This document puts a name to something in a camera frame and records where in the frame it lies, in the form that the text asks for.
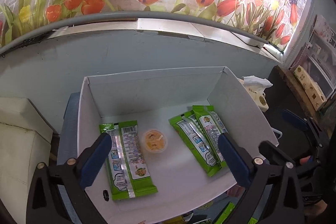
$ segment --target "gray pipe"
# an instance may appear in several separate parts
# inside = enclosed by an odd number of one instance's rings
[[[197,23],[197,24],[215,27],[215,28],[226,30],[229,32],[241,34],[251,39],[257,40],[259,42],[268,44],[267,40],[262,39],[261,37],[257,37],[254,34],[237,29],[235,27],[231,27],[229,25],[226,25],[220,22],[215,22],[215,21],[211,21],[208,19],[204,19],[204,18],[174,14],[174,13],[166,13],[166,12],[121,11],[121,12],[97,13],[97,14],[91,14],[91,15],[86,15],[86,16],[78,16],[78,17],[68,18],[68,19],[60,20],[58,22],[50,23],[48,25],[35,29],[29,33],[26,33],[14,39],[11,43],[5,45],[4,47],[1,47],[0,54],[3,52],[6,52],[7,50],[9,50],[10,48],[14,46],[20,45],[20,43],[22,43],[22,41],[24,41],[25,39],[38,36],[40,34],[49,32],[54,29],[59,29],[65,26],[83,25],[83,24],[88,24],[91,22],[109,21],[111,19],[122,19],[122,18],[169,19],[169,20]]]

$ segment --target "metal screw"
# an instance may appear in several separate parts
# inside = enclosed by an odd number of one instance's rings
[[[42,169],[44,167],[44,162],[40,162],[38,165],[37,165],[37,168],[38,169]]]
[[[75,163],[76,163],[76,159],[74,159],[74,158],[71,158],[71,159],[67,160],[68,165],[74,165]]]
[[[289,168],[289,169],[292,169],[294,167],[293,163],[291,162],[286,162],[286,166]]]
[[[261,159],[261,158],[255,158],[255,159],[254,159],[254,163],[255,163],[255,164],[262,165],[263,162],[264,162],[264,161],[263,161],[263,159]]]

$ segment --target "white tissue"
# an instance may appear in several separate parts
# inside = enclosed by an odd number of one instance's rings
[[[244,83],[242,84],[245,88],[249,87],[250,89],[256,92],[260,92],[261,94],[264,93],[264,90],[266,88],[270,88],[271,86],[273,86],[273,84],[267,79],[255,77],[254,75],[243,77],[243,79]]]

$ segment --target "plastic cup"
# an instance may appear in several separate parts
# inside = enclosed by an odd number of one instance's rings
[[[166,136],[157,129],[150,129],[142,136],[145,149],[151,153],[161,153],[167,148]]]

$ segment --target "white cardboard box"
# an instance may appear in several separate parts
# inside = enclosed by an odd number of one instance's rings
[[[78,155],[98,138],[99,124],[138,121],[138,134],[157,128],[168,139],[167,149],[143,155],[158,193],[106,202],[110,186],[106,168],[86,188],[110,224],[157,223],[191,211],[221,195],[236,182],[224,168],[208,177],[168,119],[192,105],[214,105],[229,134],[252,157],[258,145],[278,141],[260,109],[227,67],[159,69],[88,76],[83,81],[78,112]]]

